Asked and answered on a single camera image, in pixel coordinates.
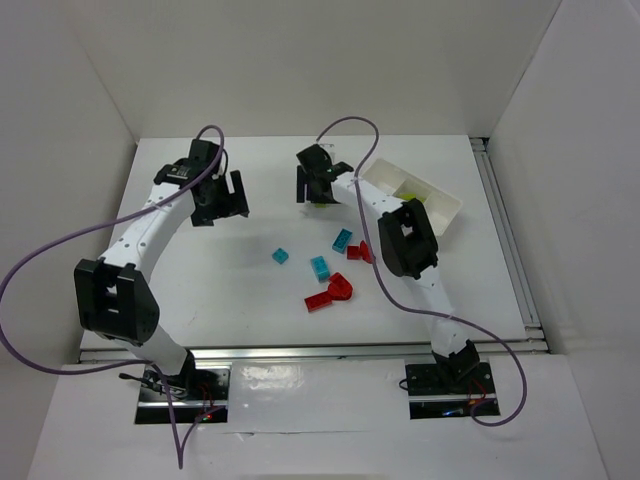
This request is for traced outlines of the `green curved lego brick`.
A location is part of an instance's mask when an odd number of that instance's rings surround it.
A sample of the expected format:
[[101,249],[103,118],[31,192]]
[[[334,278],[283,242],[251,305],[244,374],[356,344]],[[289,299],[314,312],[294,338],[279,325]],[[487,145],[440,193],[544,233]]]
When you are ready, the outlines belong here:
[[402,201],[410,201],[416,199],[419,202],[423,203],[426,200],[424,196],[417,195],[413,192],[396,192],[394,196],[401,199]]

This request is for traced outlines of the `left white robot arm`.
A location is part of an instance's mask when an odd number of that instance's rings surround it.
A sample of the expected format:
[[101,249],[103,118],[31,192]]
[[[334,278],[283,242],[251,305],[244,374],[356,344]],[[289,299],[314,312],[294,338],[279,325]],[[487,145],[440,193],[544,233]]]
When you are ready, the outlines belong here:
[[193,381],[195,359],[161,327],[149,282],[185,221],[210,227],[219,219],[248,216],[240,172],[219,167],[224,155],[214,142],[192,140],[186,157],[157,172],[143,214],[98,259],[83,259],[74,270],[82,328],[156,365],[181,387]]

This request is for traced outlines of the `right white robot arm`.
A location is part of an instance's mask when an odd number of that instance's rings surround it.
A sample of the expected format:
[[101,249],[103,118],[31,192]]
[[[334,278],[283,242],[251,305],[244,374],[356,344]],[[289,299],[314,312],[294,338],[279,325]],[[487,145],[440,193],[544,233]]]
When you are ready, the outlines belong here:
[[403,281],[421,310],[436,371],[441,382],[462,382],[479,364],[479,354],[464,325],[455,321],[454,308],[438,272],[438,243],[426,209],[419,200],[402,200],[354,172],[333,163],[330,154],[313,144],[296,154],[297,201],[342,204],[356,208],[374,226],[366,241],[380,274]]

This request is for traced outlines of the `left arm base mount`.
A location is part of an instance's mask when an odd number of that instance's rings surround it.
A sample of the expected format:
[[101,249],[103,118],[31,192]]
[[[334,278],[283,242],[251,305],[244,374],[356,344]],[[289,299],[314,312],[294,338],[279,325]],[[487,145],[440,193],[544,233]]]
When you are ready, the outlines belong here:
[[[187,389],[170,386],[169,395],[177,424],[191,424],[202,417],[204,424],[228,421],[228,398],[231,380],[229,367],[200,370],[196,384]],[[124,381],[139,386],[134,423],[137,425],[169,424],[167,395],[158,374],[146,368],[141,375],[120,373]]]

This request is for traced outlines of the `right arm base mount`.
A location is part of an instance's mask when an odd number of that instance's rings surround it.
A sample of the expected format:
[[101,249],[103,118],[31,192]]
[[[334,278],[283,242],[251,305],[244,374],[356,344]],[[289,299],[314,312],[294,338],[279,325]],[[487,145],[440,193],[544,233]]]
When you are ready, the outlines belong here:
[[477,408],[477,416],[500,415],[488,362],[481,362],[461,382],[452,385],[444,382],[435,364],[407,364],[398,386],[408,394],[411,420],[470,417],[473,407]]

